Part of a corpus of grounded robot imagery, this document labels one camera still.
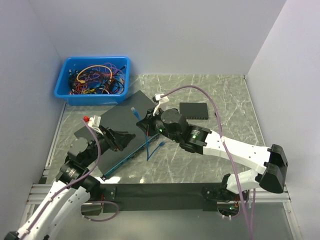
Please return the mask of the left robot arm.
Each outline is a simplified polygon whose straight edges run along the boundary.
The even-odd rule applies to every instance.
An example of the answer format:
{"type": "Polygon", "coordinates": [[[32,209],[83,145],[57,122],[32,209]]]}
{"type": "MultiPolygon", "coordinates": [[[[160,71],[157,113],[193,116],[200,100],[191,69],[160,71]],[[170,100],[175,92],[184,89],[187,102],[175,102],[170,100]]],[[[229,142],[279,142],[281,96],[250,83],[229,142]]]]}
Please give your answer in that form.
{"type": "Polygon", "coordinates": [[[80,212],[84,203],[105,203],[101,199],[101,182],[91,176],[88,167],[99,163],[101,155],[108,150],[123,151],[135,134],[104,127],[99,131],[95,134],[89,130],[91,141],[80,137],[72,142],[44,200],[23,226],[7,233],[6,240],[54,240],[68,218],[80,212]]]}

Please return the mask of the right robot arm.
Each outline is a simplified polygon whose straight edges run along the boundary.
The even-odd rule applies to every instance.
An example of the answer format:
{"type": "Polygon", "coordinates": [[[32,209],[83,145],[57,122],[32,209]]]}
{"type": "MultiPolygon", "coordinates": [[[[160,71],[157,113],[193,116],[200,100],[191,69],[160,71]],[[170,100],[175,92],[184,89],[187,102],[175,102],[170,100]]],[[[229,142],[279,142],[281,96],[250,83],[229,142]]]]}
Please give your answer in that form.
{"type": "Polygon", "coordinates": [[[160,134],[189,153],[215,156],[244,165],[247,171],[232,173],[220,187],[220,195],[230,200],[244,190],[262,188],[273,194],[285,191],[288,160],[282,146],[256,146],[220,136],[205,127],[190,124],[176,108],[160,110],[157,114],[148,110],[136,123],[144,134],[160,134]]]}

